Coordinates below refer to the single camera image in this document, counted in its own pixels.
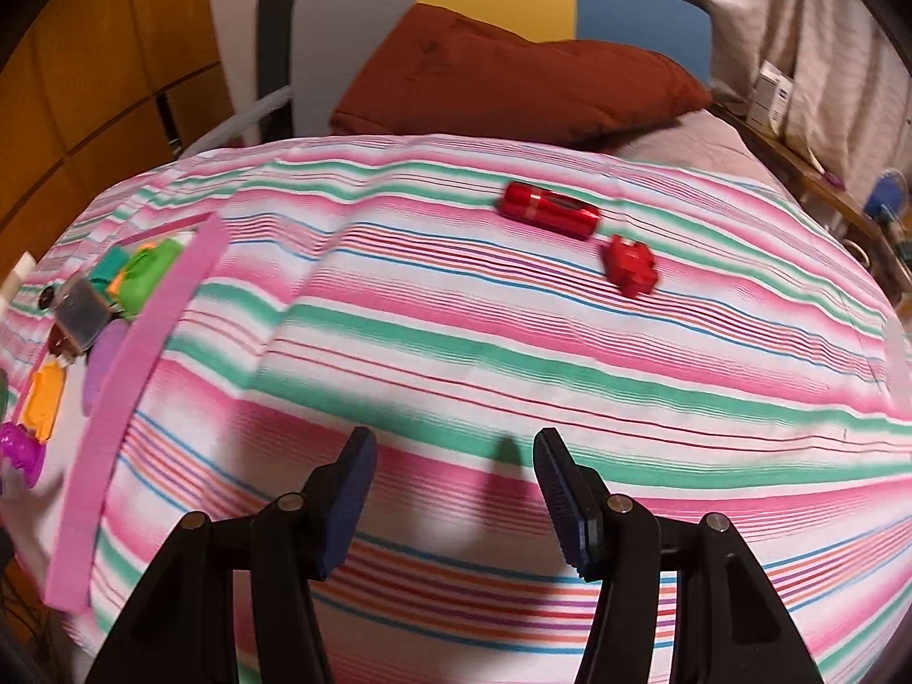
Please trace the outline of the dark brown fluted mould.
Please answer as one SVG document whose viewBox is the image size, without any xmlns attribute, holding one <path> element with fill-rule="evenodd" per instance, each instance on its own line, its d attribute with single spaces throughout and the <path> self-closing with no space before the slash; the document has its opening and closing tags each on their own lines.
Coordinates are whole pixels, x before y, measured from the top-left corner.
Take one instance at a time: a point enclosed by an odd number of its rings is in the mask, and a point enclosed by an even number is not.
<svg viewBox="0 0 912 684">
<path fill-rule="evenodd" d="M 79 349 L 76 348 L 70 338 L 67 337 L 67 334 L 60 329 L 57 324 L 51 327 L 50 333 L 48 333 L 48 340 L 46 340 L 46 346 L 48 346 L 48 352 L 57 359 L 62 359 L 67 363 L 72 363 L 74 360 L 80 357 Z"/>
</svg>

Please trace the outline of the green white plastic gadget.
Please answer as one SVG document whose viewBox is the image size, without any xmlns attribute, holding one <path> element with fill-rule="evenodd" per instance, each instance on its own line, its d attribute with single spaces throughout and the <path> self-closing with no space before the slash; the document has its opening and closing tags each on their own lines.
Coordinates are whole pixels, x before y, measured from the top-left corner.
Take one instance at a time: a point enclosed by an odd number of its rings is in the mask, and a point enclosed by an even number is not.
<svg viewBox="0 0 912 684">
<path fill-rule="evenodd" d="M 116 294 L 117 302 L 126 316 L 136 316 L 142 311 L 159 281 L 169 272 L 183 250 L 181 242 L 169 238 L 133 253 L 124 267 L 124 275 Z"/>
</svg>

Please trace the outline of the teal plastic cylinder part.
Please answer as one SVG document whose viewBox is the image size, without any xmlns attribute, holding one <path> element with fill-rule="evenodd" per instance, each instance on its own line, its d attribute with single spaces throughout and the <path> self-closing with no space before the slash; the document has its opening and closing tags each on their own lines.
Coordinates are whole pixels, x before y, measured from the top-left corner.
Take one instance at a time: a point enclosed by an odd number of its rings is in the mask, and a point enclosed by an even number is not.
<svg viewBox="0 0 912 684">
<path fill-rule="evenodd" d="M 117 275 L 121 274 L 132 253 L 128 252 L 121 246 L 111 246 L 107 252 L 99 258 L 99 261 L 89 269 L 87 278 L 89 284 L 100 294 L 108 295 L 108 286 L 110 286 Z"/>
</svg>

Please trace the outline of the magenta plastic cup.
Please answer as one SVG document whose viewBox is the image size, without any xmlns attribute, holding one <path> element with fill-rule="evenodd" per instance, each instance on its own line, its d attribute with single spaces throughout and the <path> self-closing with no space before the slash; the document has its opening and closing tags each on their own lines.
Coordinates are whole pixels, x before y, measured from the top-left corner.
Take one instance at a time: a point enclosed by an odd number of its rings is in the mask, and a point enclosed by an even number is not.
<svg viewBox="0 0 912 684">
<path fill-rule="evenodd" d="M 0 426 L 2 456 L 15 471 L 22 474 L 28 488 L 34 488 L 45 463 L 45 445 L 20 423 L 5 422 Z"/>
</svg>

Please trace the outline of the orange plastic clip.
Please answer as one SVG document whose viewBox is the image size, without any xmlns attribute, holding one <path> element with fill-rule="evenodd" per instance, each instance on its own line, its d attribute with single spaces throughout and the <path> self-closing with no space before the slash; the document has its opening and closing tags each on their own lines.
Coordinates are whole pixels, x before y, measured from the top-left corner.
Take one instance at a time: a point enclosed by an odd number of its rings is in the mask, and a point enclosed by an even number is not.
<svg viewBox="0 0 912 684">
<path fill-rule="evenodd" d="M 45 361 L 32 374 L 28 397 L 20 412 L 20 425 L 39 443 L 51 438 L 66 379 L 67 371 L 56 360 Z"/>
</svg>

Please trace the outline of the striped pink green bedcover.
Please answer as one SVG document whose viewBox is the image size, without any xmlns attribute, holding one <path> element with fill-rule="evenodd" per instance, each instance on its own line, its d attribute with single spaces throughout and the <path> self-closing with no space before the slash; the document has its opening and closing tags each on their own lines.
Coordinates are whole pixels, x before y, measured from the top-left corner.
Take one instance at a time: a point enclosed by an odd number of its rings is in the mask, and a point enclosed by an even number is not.
<svg viewBox="0 0 912 684">
<path fill-rule="evenodd" d="M 580 241 L 512 221 L 510 182 L 600 211 Z M 226 224 L 174 318 L 94 530 L 96 650 L 193 510 L 260 510 L 349 431 L 378 465 L 315 590 L 343 682 L 567 682 L 599 592 L 564 562 L 539 429 L 660 516 L 727 514 L 825 681 L 856 682 L 910 605 L 910 349 L 872 276 L 747 179 L 454 136 L 322 137 L 182 159 L 99 194 L 2 318 L 9 396 L 40 291 L 144 233 Z M 646 244 L 628 298 L 600 249 Z"/>
</svg>

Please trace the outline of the purple oval soap box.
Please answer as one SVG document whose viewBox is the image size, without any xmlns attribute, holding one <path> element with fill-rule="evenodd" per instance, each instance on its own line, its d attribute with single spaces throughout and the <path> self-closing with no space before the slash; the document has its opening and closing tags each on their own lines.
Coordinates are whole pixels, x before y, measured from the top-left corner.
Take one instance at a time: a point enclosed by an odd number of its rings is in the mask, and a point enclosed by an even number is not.
<svg viewBox="0 0 912 684">
<path fill-rule="evenodd" d="M 124 318 L 113 318 L 94 340 L 87 353 L 85 381 L 82 388 L 82 414 L 88 417 L 97 403 L 102 383 L 115 363 L 117 353 L 127 336 L 130 324 Z"/>
</svg>

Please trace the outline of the black grey lens cup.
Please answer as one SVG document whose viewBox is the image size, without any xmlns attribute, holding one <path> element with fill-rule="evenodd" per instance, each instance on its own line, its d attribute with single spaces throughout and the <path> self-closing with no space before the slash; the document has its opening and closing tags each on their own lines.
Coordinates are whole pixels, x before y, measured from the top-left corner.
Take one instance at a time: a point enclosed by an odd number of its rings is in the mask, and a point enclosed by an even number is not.
<svg viewBox="0 0 912 684">
<path fill-rule="evenodd" d="M 80 355 L 91 349 L 94 340 L 113 318 L 107 298 L 82 274 L 71 275 L 60 286 L 46 286 L 40 292 L 37 305 L 41 311 L 51 312 L 54 324 L 76 344 Z"/>
</svg>

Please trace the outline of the small red plastic piece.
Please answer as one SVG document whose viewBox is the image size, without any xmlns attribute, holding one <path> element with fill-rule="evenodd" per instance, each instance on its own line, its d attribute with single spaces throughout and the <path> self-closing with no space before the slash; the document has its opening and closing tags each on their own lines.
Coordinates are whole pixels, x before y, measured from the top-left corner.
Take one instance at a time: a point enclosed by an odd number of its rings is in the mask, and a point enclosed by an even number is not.
<svg viewBox="0 0 912 684">
<path fill-rule="evenodd" d="M 628 298 L 651 294 L 658 283 L 656 258 L 643 242 L 614 235 L 600 249 L 610 284 Z"/>
</svg>

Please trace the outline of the red metallic cylinder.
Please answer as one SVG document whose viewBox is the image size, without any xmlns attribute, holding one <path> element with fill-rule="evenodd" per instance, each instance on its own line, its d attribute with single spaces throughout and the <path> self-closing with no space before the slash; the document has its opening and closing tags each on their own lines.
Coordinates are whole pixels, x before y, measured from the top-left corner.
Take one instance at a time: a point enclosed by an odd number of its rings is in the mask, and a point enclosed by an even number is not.
<svg viewBox="0 0 912 684">
<path fill-rule="evenodd" d="M 600 222 L 600 211 L 595 205 L 527 182 L 507 184 L 496 208 L 512 221 L 580 241 L 592 237 Z"/>
</svg>

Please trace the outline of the pink grey pillow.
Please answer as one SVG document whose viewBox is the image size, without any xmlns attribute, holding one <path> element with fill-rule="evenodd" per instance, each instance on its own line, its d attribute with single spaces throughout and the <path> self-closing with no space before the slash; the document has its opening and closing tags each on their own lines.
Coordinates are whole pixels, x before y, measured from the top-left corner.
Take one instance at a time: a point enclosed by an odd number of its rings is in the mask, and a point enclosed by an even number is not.
<svg viewBox="0 0 912 684">
<path fill-rule="evenodd" d="M 781 181 L 750 152 L 738 130 L 708 109 L 676 117 L 651 130 L 609 136 L 598 151 L 626 161 L 738 176 L 775 189 L 787 200 L 791 198 Z"/>
</svg>

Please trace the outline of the white small box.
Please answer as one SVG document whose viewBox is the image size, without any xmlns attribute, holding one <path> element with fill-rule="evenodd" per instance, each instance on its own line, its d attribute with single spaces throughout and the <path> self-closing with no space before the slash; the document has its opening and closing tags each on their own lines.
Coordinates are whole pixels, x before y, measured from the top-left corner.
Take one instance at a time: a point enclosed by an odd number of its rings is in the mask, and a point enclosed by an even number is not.
<svg viewBox="0 0 912 684">
<path fill-rule="evenodd" d="M 782 135 L 791 93 L 793 80 L 773 63 L 765 60 L 760 65 L 758 78 L 754 83 L 747 124 L 762 136 L 777 139 Z"/>
</svg>

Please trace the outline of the rust red cushion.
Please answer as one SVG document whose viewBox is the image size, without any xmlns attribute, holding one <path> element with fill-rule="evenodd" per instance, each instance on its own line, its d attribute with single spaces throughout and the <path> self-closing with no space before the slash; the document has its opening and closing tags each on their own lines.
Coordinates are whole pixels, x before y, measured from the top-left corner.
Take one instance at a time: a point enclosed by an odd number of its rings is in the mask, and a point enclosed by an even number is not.
<svg viewBox="0 0 912 684">
<path fill-rule="evenodd" d="M 702 111 L 711 94 L 660 52 L 598 40 L 535 43 L 411 6 L 329 118 L 336 135 L 458 135 L 598 144 Z"/>
</svg>

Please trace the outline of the floral beige curtain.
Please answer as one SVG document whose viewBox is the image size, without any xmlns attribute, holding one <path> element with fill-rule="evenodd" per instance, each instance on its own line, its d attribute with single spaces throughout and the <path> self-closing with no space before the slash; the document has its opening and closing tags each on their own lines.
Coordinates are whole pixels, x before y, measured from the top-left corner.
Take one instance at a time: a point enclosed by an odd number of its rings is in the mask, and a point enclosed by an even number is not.
<svg viewBox="0 0 912 684">
<path fill-rule="evenodd" d="M 862 0 L 693 0 L 711 16 L 712 94 L 736 115 L 764 63 L 793 82 L 782 137 L 856 196 L 909 172 L 910 74 Z"/>
</svg>

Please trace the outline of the grey yellow blue headboard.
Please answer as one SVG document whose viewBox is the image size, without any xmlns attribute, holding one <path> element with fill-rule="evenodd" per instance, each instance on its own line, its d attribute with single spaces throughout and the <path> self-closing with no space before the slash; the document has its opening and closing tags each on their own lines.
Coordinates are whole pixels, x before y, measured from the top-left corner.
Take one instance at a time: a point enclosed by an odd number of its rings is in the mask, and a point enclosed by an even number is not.
<svg viewBox="0 0 912 684">
<path fill-rule="evenodd" d="M 440 6 L 532 42 L 599 40 L 660 52 L 706 82 L 711 17 L 690 0 L 258 0 L 263 141 L 325 136 L 349 82 L 400 17 Z"/>
</svg>

